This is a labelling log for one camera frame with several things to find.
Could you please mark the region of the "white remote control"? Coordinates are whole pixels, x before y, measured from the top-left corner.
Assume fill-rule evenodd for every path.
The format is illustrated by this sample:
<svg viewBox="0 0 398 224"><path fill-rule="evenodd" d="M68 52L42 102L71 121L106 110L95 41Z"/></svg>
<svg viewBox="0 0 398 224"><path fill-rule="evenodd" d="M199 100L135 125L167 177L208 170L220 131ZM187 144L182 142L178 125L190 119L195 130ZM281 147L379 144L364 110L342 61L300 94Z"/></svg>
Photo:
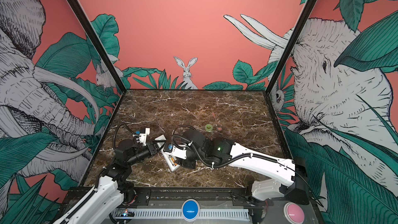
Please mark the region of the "white remote control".
<svg viewBox="0 0 398 224"><path fill-rule="evenodd" d="M163 150L163 148L161 148L166 142L165 135L162 134L159 137L155 138L155 142L156 142L157 146L161 149L161 153L162 153L163 157L165 158L170 171L171 172L176 171L180 167L180 165L177 164L177 158L172 156L169 152L165 152Z"/></svg>

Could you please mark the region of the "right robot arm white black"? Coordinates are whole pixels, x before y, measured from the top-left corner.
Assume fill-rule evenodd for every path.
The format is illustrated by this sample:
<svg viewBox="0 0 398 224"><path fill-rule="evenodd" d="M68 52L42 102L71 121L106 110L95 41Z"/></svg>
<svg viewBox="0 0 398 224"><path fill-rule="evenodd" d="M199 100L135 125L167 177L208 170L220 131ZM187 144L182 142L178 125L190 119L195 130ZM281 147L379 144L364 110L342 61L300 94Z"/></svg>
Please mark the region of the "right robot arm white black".
<svg viewBox="0 0 398 224"><path fill-rule="evenodd" d="M249 186L251 197L258 201L284 197L296 204L309 204L304 158L273 157L222 137L211 140L189 125L183 134L173 133L163 151L186 169L195 169L200 161L213 170L230 166L266 176L267 180L254 181Z"/></svg>

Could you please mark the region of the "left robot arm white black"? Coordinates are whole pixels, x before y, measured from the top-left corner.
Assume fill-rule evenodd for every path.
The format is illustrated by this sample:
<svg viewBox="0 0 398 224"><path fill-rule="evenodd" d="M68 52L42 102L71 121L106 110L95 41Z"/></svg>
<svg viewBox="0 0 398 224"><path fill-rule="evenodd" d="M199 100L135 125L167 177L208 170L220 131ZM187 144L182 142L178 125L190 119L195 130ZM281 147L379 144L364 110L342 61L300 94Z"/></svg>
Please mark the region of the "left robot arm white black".
<svg viewBox="0 0 398 224"><path fill-rule="evenodd" d="M100 224L121 204L136 199L134 184L127 181L131 166L156 155L160 148L148 140L150 128L132 131L123 123L113 136L114 158L103 168L94 186L55 224Z"/></svg>

